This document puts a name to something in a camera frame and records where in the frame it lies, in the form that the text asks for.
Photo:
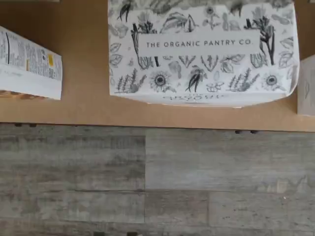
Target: printed label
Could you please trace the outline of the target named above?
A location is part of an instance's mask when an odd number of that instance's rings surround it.
[[[260,52],[260,32],[140,34],[139,56],[197,56],[255,54]]]

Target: flower illustration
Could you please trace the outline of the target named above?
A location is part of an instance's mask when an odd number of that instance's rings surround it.
[[[164,71],[157,71],[152,73],[150,77],[150,86],[155,92],[166,92],[171,90],[172,92],[176,92],[169,84],[168,80],[170,78],[170,74]]]
[[[213,19],[214,17],[219,18],[219,16],[216,14],[216,11],[212,6],[207,6],[204,10],[205,16],[207,18]]]
[[[223,86],[223,85],[224,85],[223,82],[209,84],[209,85],[207,85],[207,91],[208,92],[218,92],[221,90],[221,86]]]
[[[281,86],[281,78],[277,74],[266,74],[262,80],[262,88],[267,91],[284,90]]]

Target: box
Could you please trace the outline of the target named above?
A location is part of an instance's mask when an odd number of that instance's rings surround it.
[[[315,55],[301,61],[298,84],[299,115],[315,116]]]
[[[110,94],[218,107],[289,96],[300,66],[294,3],[214,2],[109,1]]]
[[[61,56],[0,27],[0,98],[61,99]]]

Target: wooden floor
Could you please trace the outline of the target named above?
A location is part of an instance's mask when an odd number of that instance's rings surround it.
[[[0,125],[0,236],[314,236],[315,134]]]

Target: sunflower illustration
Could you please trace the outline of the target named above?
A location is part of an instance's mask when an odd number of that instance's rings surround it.
[[[151,74],[150,86],[155,92],[166,92],[168,90],[176,92],[169,84],[170,74],[164,71],[157,71]]]
[[[277,74],[266,74],[262,80],[262,87],[267,91],[284,90],[281,85],[281,77]]]

